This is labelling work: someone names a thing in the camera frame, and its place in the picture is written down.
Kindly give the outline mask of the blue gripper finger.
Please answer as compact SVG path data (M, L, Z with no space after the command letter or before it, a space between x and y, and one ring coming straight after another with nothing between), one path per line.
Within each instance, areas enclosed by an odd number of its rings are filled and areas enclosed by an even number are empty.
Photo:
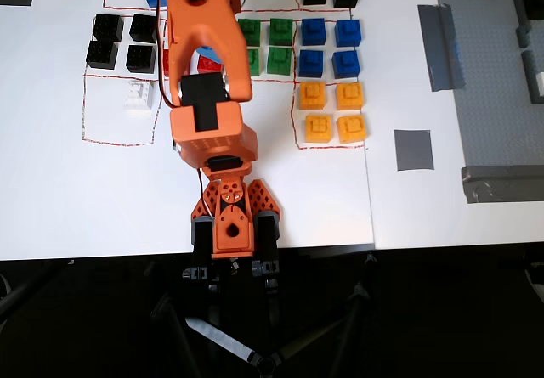
M217 53L211 47L199 47L196 52L205 58L212 60L215 63L221 63L222 60L219 58Z

